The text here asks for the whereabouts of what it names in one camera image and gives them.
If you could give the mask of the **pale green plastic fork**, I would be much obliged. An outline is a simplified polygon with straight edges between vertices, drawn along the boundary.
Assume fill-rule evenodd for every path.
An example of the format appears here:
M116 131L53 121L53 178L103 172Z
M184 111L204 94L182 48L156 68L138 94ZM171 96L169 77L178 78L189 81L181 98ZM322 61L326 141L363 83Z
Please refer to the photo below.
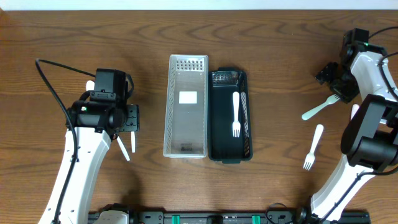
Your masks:
M301 118L306 121L308 119L310 119L311 117L313 117L314 115L316 115L319 111L321 111L323 108L325 108L328 105L332 105L334 103L336 103L337 101L340 100L340 97L336 94L329 96L326 101L318 106L316 106L315 108L307 111L306 113L304 113Z

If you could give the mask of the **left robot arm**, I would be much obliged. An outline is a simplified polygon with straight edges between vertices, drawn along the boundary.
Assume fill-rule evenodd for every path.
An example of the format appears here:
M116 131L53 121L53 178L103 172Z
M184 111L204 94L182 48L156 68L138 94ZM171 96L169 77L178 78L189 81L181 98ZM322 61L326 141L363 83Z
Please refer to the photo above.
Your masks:
M87 223L101 163L121 132L139 130L129 74L99 68L94 87L67 109L65 150L41 223Z

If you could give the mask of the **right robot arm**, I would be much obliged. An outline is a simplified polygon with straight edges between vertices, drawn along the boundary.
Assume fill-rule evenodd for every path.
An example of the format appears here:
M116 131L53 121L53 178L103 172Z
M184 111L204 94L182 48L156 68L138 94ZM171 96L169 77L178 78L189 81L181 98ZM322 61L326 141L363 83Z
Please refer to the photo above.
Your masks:
M364 29L346 32L340 62L330 62L315 77L339 100L349 103L359 95L362 103L341 137L337 167L297 223L337 223L367 181L397 172L397 86L388 69L391 55L370 43L371 37Z

